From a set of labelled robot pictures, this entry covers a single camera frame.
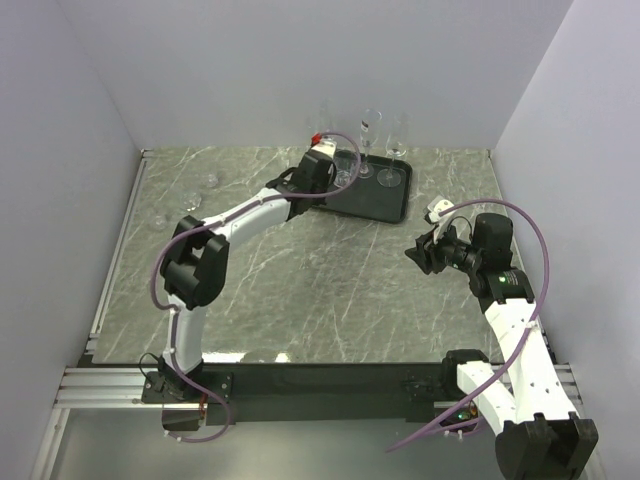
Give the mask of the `clear flute glass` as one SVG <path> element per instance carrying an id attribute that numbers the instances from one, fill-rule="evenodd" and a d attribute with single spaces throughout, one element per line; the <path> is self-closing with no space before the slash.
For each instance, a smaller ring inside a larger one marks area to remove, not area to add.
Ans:
<path id="1" fill-rule="evenodd" d="M 386 154 L 390 157 L 390 165 L 377 174 L 378 183 L 385 188 L 395 188 L 400 185 L 401 177 L 396 164 L 407 153 L 407 139 L 410 126 L 410 116 L 401 113 L 390 124 L 390 131 L 386 141 Z"/>

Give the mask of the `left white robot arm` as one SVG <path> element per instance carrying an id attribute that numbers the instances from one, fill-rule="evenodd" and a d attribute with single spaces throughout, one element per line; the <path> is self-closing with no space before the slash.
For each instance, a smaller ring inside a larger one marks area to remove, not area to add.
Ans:
<path id="1" fill-rule="evenodd" d="M 200 382 L 202 337 L 206 309 L 225 286 L 230 254 L 254 236 L 323 204 L 337 173 L 334 157 L 333 145 L 318 144 L 249 200 L 213 217 L 186 216 L 178 223 L 153 273 L 164 279 L 166 305 L 151 287 L 153 303 L 170 315 L 158 375 L 177 401 L 217 396 Z"/>

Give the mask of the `small stemmed glass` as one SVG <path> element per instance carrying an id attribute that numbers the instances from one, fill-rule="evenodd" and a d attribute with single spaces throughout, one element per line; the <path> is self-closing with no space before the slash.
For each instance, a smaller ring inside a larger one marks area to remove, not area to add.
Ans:
<path id="1" fill-rule="evenodd" d="M 312 116 L 307 117 L 306 127 L 308 130 L 308 136 L 310 138 L 314 137 L 316 134 L 319 133 L 318 120 L 316 117 L 312 117 Z"/>

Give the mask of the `clear wine glass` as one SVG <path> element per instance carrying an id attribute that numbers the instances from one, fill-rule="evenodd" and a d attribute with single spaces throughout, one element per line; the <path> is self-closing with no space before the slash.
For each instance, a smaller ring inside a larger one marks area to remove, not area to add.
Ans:
<path id="1" fill-rule="evenodd" d="M 331 103 L 328 99 L 320 102 L 317 117 L 317 132 L 326 133 L 333 129 L 333 115 L 331 111 Z"/>

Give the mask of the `clear glass tumbler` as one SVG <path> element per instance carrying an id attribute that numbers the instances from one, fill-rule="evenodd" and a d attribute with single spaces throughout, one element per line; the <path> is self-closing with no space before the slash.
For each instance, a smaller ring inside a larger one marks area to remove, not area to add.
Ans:
<path id="1" fill-rule="evenodd" d="M 334 156 L 334 163 L 336 166 L 334 186 L 343 188 L 352 177 L 356 165 L 356 155 L 348 150 L 338 150 Z"/>

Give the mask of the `champagne flute with dark mark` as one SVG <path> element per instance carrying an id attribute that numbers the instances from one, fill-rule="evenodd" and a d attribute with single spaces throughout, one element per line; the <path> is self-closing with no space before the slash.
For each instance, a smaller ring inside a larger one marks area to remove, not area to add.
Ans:
<path id="1" fill-rule="evenodd" d="M 358 177 L 361 179 L 367 179 L 373 175 L 373 168 L 368 163 L 368 156 L 379 138 L 381 119 L 382 114 L 378 110 L 372 108 L 366 109 L 361 116 L 361 163 L 358 170 Z"/>

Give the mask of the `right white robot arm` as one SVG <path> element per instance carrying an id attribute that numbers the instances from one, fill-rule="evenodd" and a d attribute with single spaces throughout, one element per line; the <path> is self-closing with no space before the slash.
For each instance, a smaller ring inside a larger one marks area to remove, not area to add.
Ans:
<path id="1" fill-rule="evenodd" d="M 512 221 L 477 216 L 469 240 L 449 215 L 426 215 L 431 230 L 407 256 L 426 274 L 446 267 L 467 275 L 472 294 L 494 332 L 504 367 L 485 360 L 451 359 L 440 375 L 443 393 L 473 402 L 495 434 L 499 469 L 506 479 L 577 479 L 599 436 L 579 416 L 549 355 L 526 274 L 512 266 Z"/>

